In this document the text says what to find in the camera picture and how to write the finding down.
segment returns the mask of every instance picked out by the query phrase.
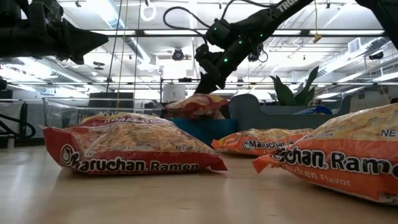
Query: ceiling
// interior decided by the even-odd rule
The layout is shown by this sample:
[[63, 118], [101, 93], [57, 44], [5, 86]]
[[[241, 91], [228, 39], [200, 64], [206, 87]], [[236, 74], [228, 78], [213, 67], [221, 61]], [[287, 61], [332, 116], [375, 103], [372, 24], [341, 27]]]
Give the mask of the ceiling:
[[[87, 30], [109, 29], [109, 24], [105, 21], [103, 13], [110, 14], [112, 10], [109, 5], [107, 7], [106, 4], [102, 3], [108, 1], [113, 4], [116, 15], [120, 10], [121, 21], [127, 29], [169, 29], [163, 23], [162, 17], [164, 12], [172, 6], [186, 7], [206, 24], [211, 25], [215, 18], [221, 17], [226, 4], [226, 1], [221, 0], [220, 9], [219, 0], [152, 0], [150, 1], [150, 6], [155, 7], [156, 14], [152, 20], [145, 21], [141, 14], [144, 13], [146, 17], [150, 17], [152, 14], [152, 9], [140, 11], [140, 8], [146, 8], [145, 1], [80, 0], [81, 7], [76, 7], [75, 1], [58, 0], [64, 8], [64, 17], [74, 26]], [[256, 2], [275, 4], [278, 1], [256, 0]], [[279, 29], [315, 29], [315, 27], [318, 27], [318, 29], [382, 29], [372, 12], [357, 5], [355, 1], [331, 0], [330, 2], [331, 6], [328, 9], [326, 8], [326, 1], [318, 0], [316, 8], [314, 3], [311, 3], [281, 24]], [[258, 10], [260, 8], [257, 6], [236, 1], [229, 7], [225, 19], [229, 22], [237, 22]], [[167, 16], [167, 21], [174, 26], [206, 29], [184, 11], [176, 10], [170, 12]], [[354, 37], [324, 37], [314, 44], [311, 37], [270, 37], [264, 42], [269, 56], [268, 61], [261, 63], [244, 60], [238, 69], [230, 75], [228, 81], [235, 82], [238, 78], [244, 78], [245, 82], [269, 82], [269, 79], [266, 79], [269, 75], [278, 75], [284, 82], [302, 82], [308, 75], [308, 71], [317, 65], [322, 67], [331, 58], [347, 51], [348, 43], [354, 39]], [[373, 39], [367, 38], [361, 39], [361, 41], [365, 42]], [[194, 72], [194, 62], [191, 58], [193, 50], [203, 43], [200, 37], [138, 37], [135, 38], [135, 41], [143, 52], [152, 59], [150, 64], [142, 64], [121, 38], [109, 38], [107, 44], [85, 55], [85, 65], [76, 66], [71, 62], [58, 62], [53, 57], [48, 57], [48, 60], [62, 66], [64, 73], [69, 73], [71, 76], [83, 80], [83, 82], [90, 80], [93, 82], [105, 82], [109, 74], [111, 74], [113, 81], [116, 82], [119, 81], [119, 77], [121, 77], [122, 82], [159, 82], [160, 67], [163, 69], [164, 78], [198, 77], [198, 70]], [[181, 48], [189, 59], [178, 62], [173, 61], [170, 56], [175, 48]], [[211, 46], [210, 49], [212, 51], [220, 50], [215, 46]], [[349, 63], [341, 63], [333, 71], [322, 77], [321, 81], [337, 82], [344, 77], [396, 57], [397, 51], [391, 44], [385, 45], [383, 51], [384, 58], [382, 60], [370, 61], [369, 59], [364, 59], [363, 56], [356, 57], [354, 60], [350, 60]], [[96, 65], [93, 65], [93, 62], [104, 63], [104, 66], [102, 66], [103, 70], [95, 70]], [[357, 78], [366, 78], [368, 76], [369, 74], [364, 74]], [[160, 94], [156, 89], [159, 89], [159, 87], [159, 83], [136, 85], [137, 89], [142, 90], [141, 94], [137, 93], [136, 97], [139, 95], [143, 98], [158, 100]], [[132, 86], [110, 86], [111, 91], [118, 88], [132, 89]], [[273, 87], [265, 86], [264, 89], [272, 90]], [[96, 91], [100, 90], [104, 90], [104, 88], [99, 86], [96, 89]], [[318, 89], [319, 93], [324, 91], [327, 90], [322, 87]]]

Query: desk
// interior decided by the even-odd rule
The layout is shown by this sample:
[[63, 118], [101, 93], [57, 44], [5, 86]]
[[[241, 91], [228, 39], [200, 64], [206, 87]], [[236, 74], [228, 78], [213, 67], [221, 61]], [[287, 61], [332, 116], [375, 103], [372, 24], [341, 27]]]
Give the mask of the desk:
[[43, 147], [0, 151], [0, 223], [396, 223], [398, 207], [309, 184], [252, 158], [228, 172], [99, 177], [61, 169]]

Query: ramen package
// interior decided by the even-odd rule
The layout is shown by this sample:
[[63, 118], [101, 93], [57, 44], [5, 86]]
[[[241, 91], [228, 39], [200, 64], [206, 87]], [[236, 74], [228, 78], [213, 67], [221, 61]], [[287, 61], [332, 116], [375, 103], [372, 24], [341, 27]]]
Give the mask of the ramen package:
[[88, 174], [168, 174], [226, 170], [217, 153], [173, 122], [145, 114], [100, 114], [79, 126], [45, 128], [45, 145], [62, 167]]
[[261, 156], [311, 183], [398, 205], [398, 104], [333, 118], [287, 149]]
[[214, 140], [211, 145], [218, 152], [261, 156], [293, 144], [311, 131], [312, 129], [250, 129]]
[[223, 119], [220, 108], [227, 103], [228, 100], [220, 96], [198, 93], [185, 100], [166, 105], [165, 109], [168, 118]]

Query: red ramen package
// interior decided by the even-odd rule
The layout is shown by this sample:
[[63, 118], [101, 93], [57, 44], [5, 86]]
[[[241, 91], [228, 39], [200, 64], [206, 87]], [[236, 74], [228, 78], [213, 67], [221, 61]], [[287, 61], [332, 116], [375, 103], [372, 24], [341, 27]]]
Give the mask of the red ramen package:
[[223, 119], [220, 108], [227, 103], [228, 100], [220, 96], [197, 93], [185, 100], [166, 105], [165, 109], [168, 118]]
[[168, 174], [209, 167], [226, 170], [217, 153], [166, 119], [100, 114], [78, 126], [43, 130], [45, 146], [62, 167], [88, 174]]
[[213, 140], [211, 145], [218, 152], [261, 156], [293, 144], [311, 131], [312, 129], [250, 129]]
[[398, 104], [327, 121], [288, 148], [254, 161], [260, 172], [281, 167], [311, 183], [398, 205]]

